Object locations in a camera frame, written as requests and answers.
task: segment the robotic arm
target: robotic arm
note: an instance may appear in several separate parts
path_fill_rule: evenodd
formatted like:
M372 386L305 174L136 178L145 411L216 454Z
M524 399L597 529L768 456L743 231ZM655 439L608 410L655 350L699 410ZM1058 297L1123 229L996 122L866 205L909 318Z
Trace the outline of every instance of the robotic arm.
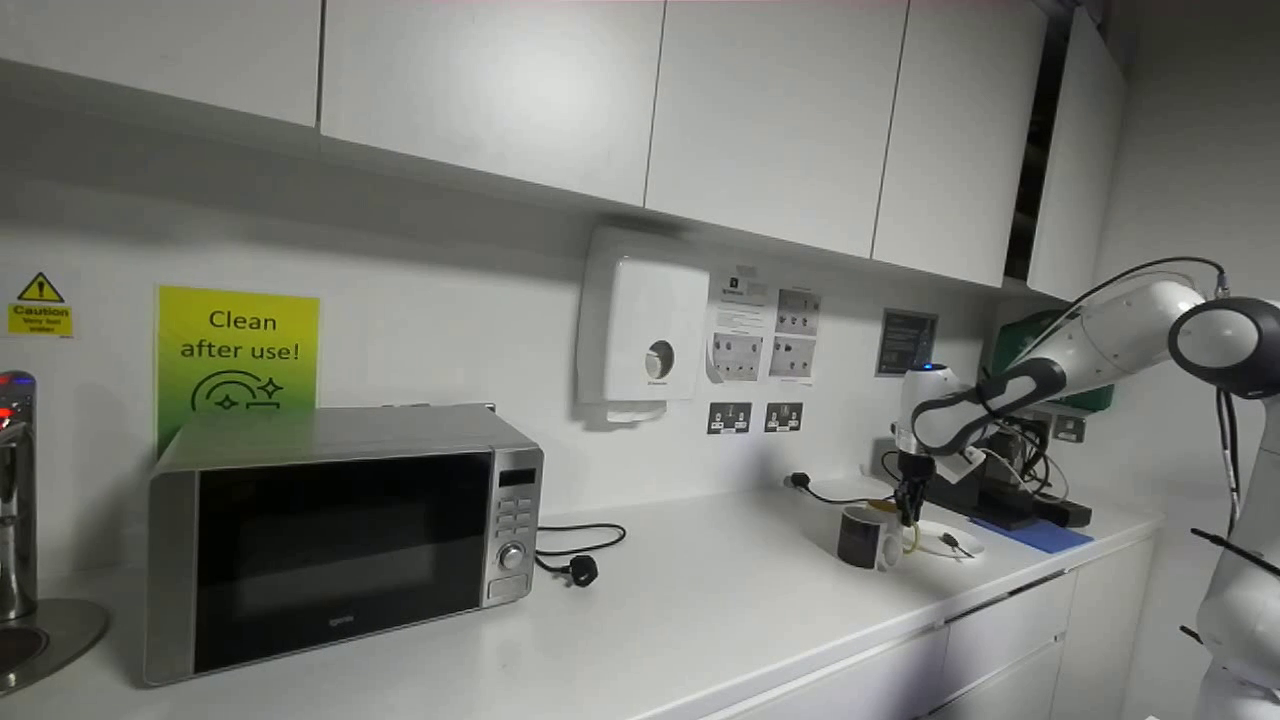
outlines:
M1148 280L1097 310L1069 313L1034 351L977 390L949 369L905 376L895 420L905 524L920 521L934 475L959 481L985 464L982 431L1020 410L1117 386L1160 362L1222 391L1265 399L1268 428L1235 532L1199 603L1211 668L1199 717L1280 720L1280 310L1204 302L1179 280Z

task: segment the yellow warning sign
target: yellow warning sign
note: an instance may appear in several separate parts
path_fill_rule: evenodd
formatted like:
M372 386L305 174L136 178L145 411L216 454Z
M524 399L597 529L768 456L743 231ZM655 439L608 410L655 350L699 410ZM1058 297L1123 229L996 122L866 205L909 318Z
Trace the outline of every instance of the yellow warning sign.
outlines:
M65 303L65 292L53 287L43 272L28 280L24 292L16 292L19 303Z
M10 338L75 338L69 303L10 303Z

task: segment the clean after use sign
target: clean after use sign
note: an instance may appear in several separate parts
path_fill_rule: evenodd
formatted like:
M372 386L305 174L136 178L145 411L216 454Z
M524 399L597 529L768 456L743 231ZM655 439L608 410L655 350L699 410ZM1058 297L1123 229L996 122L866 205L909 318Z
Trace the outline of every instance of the clean after use sign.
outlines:
M160 287L160 444L195 411L315 410L315 297Z

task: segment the microwave door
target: microwave door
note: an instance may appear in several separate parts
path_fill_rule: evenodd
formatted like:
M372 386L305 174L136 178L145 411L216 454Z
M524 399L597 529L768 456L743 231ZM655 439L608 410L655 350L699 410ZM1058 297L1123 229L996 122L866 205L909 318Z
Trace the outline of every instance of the microwave door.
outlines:
M481 609L494 456L202 481L195 673Z

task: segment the sticker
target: sticker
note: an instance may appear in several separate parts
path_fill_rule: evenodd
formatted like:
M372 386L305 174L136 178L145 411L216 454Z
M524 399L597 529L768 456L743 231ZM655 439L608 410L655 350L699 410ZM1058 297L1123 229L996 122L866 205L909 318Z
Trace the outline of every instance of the sticker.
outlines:
M315 297L160 287L160 448L195 411L315 410Z
M10 303L10 338L75 338L75 313L69 297L38 272Z

